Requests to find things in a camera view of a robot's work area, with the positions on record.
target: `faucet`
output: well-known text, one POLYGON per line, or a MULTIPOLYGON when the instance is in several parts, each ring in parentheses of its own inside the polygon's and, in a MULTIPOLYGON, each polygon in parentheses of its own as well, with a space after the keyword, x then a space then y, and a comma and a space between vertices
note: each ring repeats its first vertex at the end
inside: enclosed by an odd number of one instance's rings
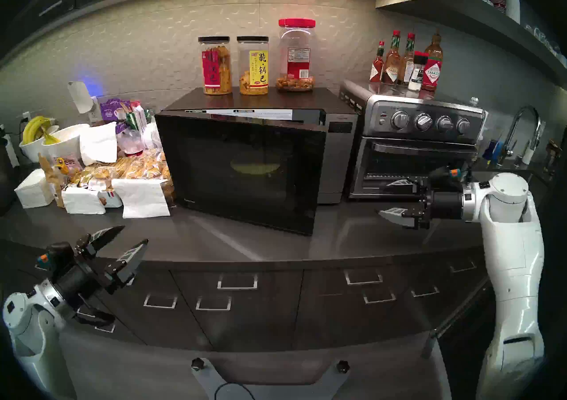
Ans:
POLYGON ((540 138, 539 135, 542 132, 542 120, 540 119, 539 113, 535 109, 535 107, 524 106, 520 110, 518 110, 518 112, 514 116, 514 119, 512 120, 512 125, 510 127, 510 130, 508 131, 508 136, 506 137, 506 141, 504 141, 504 145, 502 146, 502 152, 498 156, 498 166, 502 166, 502 163, 504 162, 504 159, 506 157, 514 155, 513 146, 511 146, 510 143, 512 142, 512 138, 514 137, 514 132, 516 131, 516 127, 518 126, 518 121, 520 121, 520 118, 522 117, 524 112, 528 110, 534 114, 535 119, 534 136, 531 139, 529 148, 531 150, 535 150, 538 147, 540 138))

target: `countertop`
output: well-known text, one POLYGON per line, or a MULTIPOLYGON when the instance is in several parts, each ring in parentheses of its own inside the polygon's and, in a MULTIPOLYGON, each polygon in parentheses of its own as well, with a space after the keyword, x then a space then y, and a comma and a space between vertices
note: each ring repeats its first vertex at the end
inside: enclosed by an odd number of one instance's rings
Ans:
POLYGON ((33 247, 68 241, 84 234, 125 225, 102 249, 116 258, 144 238, 150 240, 145 260, 174 262, 298 261, 416 254, 482 245, 480 224, 460 220, 432 222, 431 229, 403 228, 377 210, 409 207, 392 202, 343 202, 320 205, 311 237, 237 222, 182 206, 170 217, 123 219, 122 208, 103 215, 67 214, 50 205, 23 209, 15 202, 0 217, 0 238, 33 247))

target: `drawer handle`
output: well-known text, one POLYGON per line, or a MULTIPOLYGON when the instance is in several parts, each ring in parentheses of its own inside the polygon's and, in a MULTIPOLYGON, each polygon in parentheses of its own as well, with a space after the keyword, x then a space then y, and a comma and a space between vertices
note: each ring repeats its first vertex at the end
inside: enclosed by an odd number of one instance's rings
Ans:
POLYGON ((114 329, 116 328, 115 324, 112 324, 112 328, 110 330, 105 330, 103 328, 95 327, 95 330, 103 331, 105 333, 114 333, 114 329))
POLYGON ((412 296, 414 298, 419 298, 420 296, 427 296, 427 295, 435 295, 439 293, 439 289, 437 288, 437 286, 433 286, 433 291, 429 292, 428 294, 416 294, 413 290, 412 290, 412 296))
POLYGON ((51 11, 52 9, 58 7, 62 3, 63 3, 63 0, 60 0, 59 2, 55 2, 53 5, 51 5, 50 7, 47 7, 41 13, 39 13, 39 17, 42 17, 45 13, 47 13, 47 12, 51 11))
POLYGON ((345 274, 346 283, 347 283, 349 286, 361 286, 361 285, 363 285, 363 284, 380 284, 380 283, 383 282, 383 281, 382 281, 382 276, 381 276, 381 274, 378 273, 378 271, 376 271, 376 274, 377 274, 377 276, 378 276, 378 280, 376 280, 376 281, 358 281, 358 282, 353 282, 353 281, 350 280, 349 271, 348 271, 348 270, 345 269, 343 272, 344 272, 344 274, 345 274))
POLYGON ((177 305, 177 296, 173 297, 173 303, 171 305, 152 305, 152 304, 148 304, 148 301, 150 300, 151 294, 148 294, 148 296, 146 296, 146 300, 144 301, 144 307, 152 307, 154 309, 168 309, 168 310, 173 310, 175 308, 175 306, 177 305))
POLYGON ((396 295, 394 295, 392 293, 392 291, 390 291, 390 295, 391 298, 390 299, 378 299, 376 301, 369 301, 368 297, 365 294, 362 294, 362 296, 364 297, 364 303, 365 304, 376 304, 376 303, 387 303, 389 301, 395 301, 396 300, 396 295))
POLYGON ((96 318, 96 316, 93 315, 93 314, 88 314, 88 313, 83 313, 83 312, 81 312, 81 308, 82 308, 82 307, 79 307, 79 309, 77 310, 77 314, 80 314, 81 316, 86 316, 86 317, 89 317, 89 318, 96 318))
POLYGON ((218 283, 217 283, 218 290, 257 290, 258 289, 258 274, 254 274, 254 284, 252 285, 252 287, 223 287, 222 278, 223 275, 221 274, 218 277, 218 283))
POLYGON ((233 297, 229 296, 229 302, 226 305, 226 309, 204 309, 201 307, 201 297, 199 297, 199 299, 197 300, 197 305, 195 307, 195 310, 200 310, 202 312, 229 312, 230 311, 230 306, 233 304, 233 297))
POLYGON ((472 262, 472 260, 469 260, 471 263, 470 267, 465 267, 464 269, 455 269, 452 265, 449 265, 449 269, 451 269, 451 273, 452 274, 456 274, 457 272, 462 272, 464 270, 473 270, 476 269, 476 265, 472 262))

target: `snack jar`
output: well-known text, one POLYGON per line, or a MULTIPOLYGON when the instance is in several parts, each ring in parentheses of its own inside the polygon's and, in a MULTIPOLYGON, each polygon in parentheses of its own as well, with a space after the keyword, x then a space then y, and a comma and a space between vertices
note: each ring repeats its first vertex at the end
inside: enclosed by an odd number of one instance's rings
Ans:
POLYGON ((265 95, 268 93, 268 38, 238 36, 237 42, 240 93, 265 95))
POLYGON ((203 91, 207 95, 225 95, 233 91, 230 78, 230 37, 199 37, 203 91))
POLYGON ((281 91, 313 90, 311 47, 313 19, 280 19, 280 75, 276 87, 281 91))

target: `tabasco bottle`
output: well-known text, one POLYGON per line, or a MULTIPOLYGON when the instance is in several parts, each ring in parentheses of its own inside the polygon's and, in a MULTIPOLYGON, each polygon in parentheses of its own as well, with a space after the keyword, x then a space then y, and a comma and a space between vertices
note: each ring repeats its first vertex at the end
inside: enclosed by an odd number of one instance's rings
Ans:
POLYGON ((370 82, 379 83, 382 77, 382 67, 384 66, 384 61, 382 56, 384 55, 384 41, 380 40, 380 46, 378 47, 378 52, 376 52, 376 60, 372 63, 372 69, 370 70, 370 82))
POLYGON ((441 36, 439 30, 433 34, 431 45, 425 49, 427 54, 427 63, 423 68, 423 83, 421 88, 426 91, 434 91, 437 89, 437 82, 441 74, 441 65, 443 64, 443 50, 441 49, 441 36))
POLYGON ((409 78, 412 76, 413 71, 413 44, 416 40, 416 35, 412 32, 408 33, 408 42, 405 45, 404 58, 400 62, 398 69, 398 84, 407 86, 409 78))
POLYGON ((400 54, 398 48, 400 47, 400 32, 394 31, 392 34, 392 46, 386 55, 386 62, 384 63, 384 71, 382 72, 382 83, 395 84, 398 78, 398 69, 400 68, 400 54))

